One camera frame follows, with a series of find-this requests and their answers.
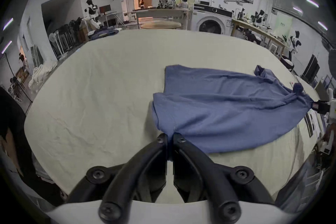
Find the cable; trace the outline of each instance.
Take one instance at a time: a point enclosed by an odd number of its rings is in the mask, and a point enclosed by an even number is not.
[[[10,71],[12,72],[13,76],[15,76],[14,73],[13,73],[13,70],[12,70],[12,68],[11,68],[11,65],[9,64],[9,61],[8,61],[6,52],[5,52],[4,54],[5,54],[5,56],[6,56],[6,60],[7,60],[8,66],[9,66],[9,68],[10,68]],[[22,92],[24,93],[24,95],[25,95],[25,96],[28,98],[28,100],[31,101],[31,103],[32,103],[33,101],[32,101],[32,100],[28,97],[28,95],[24,92],[24,90],[23,90],[23,88],[21,87],[21,85],[20,85],[20,84],[18,84],[18,85],[19,85],[19,87],[21,88],[21,90],[22,90]]]

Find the white table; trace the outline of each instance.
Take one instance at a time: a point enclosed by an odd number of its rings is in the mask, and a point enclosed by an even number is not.
[[[123,20],[121,19],[121,16],[123,16],[123,13],[122,12],[116,12],[116,11],[114,11],[114,12],[110,12],[110,13],[101,15],[101,17],[105,17],[107,27],[109,27],[109,23],[107,22],[107,17],[111,16],[111,15],[113,15],[116,18],[116,20],[117,20],[117,24],[115,25],[116,28],[118,28],[119,23],[121,25],[125,25],[124,22],[123,22]]]
[[[286,86],[296,78],[267,49],[212,33],[125,30],[86,43],[46,81],[25,122],[28,142],[49,176],[69,193],[86,171],[127,162],[158,134],[153,93],[163,92],[167,65],[253,74],[269,68]],[[248,166],[273,195],[300,168],[317,137],[305,121],[278,140],[251,150],[211,154],[217,163]],[[172,174],[158,202],[180,202]]]
[[[174,8],[174,9],[138,9],[133,10],[131,14],[136,15],[136,22],[139,25],[139,18],[166,18],[166,17],[181,17],[182,19],[185,16],[185,29],[188,29],[188,12],[190,10],[187,8]]]

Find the white fabric pile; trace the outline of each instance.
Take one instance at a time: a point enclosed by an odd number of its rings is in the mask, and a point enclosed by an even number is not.
[[[46,81],[47,75],[57,66],[57,62],[45,61],[39,67],[35,67],[33,70],[33,75],[29,81],[29,88],[32,91],[38,92],[44,82]]]

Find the washing machine door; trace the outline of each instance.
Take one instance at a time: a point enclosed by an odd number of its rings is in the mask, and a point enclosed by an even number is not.
[[[196,26],[196,31],[225,34],[225,26],[223,22],[215,16],[207,16],[202,18]]]

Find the desk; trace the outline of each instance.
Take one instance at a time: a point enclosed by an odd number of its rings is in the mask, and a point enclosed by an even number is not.
[[[24,124],[32,151],[61,189],[70,193],[89,168],[125,163],[156,139],[151,101],[153,93],[163,92],[165,67],[172,64],[250,75],[259,64],[288,88],[297,82],[263,47],[220,34],[141,29],[90,41],[45,82]],[[316,140],[309,138],[303,119],[271,143],[210,158],[250,167],[273,195],[303,164]],[[167,177],[172,182],[172,173]],[[172,184],[158,199],[179,201]]]
[[[111,13],[101,15],[101,17],[105,17],[107,27],[109,26],[109,23],[107,22],[107,17],[110,16],[110,15],[114,15],[114,17],[117,19],[117,24],[115,25],[115,28],[118,28],[119,23],[121,25],[125,25],[123,20],[121,19],[121,16],[123,16],[123,13],[114,11],[114,12],[111,12]]]
[[[232,19],[232,23],[233,23],[233,30],[232,30],[232,33],[231,33],[231,36],[233,37],[234,36],[234,33],[236,31],[236,26],[239,25],[243,28],[249,28],[251,29],[252,31],[256,32],[256,33],[259,33],[261,35],[263,35],[264,37],[267,37],[269,38],[270,40],[272,40],[276,45],[278,46],[281,46],[282,49],[281,49],[281,52],[280,52],[280,55],[279,55],[279,58],[281,57],[281,55],[283,54],[284,52],[284,49],[285,47],[288,48],[288,46],[286,44],[284,44],[283,42],[281,42],[279,39],[277,39],[275,36],[269,34],[269,33],[266,33],[264,32],[263,30],[261,30],[260,28],[257,28],[257,27],[254,27],[253,25],[245,22],[245,21],[241,21],[241,20],[236,20],[236,19]]]
[[[139,25],[139,18],[166,18],[166,17],[181,17],[183,18],[183,15],[186,14],[185,17],[185,29],[188,29],[188,12],[190,10],[187,8],[174,8],[174,9],[138,9],[133,10],[131,14],[136,15],[136,22]]]

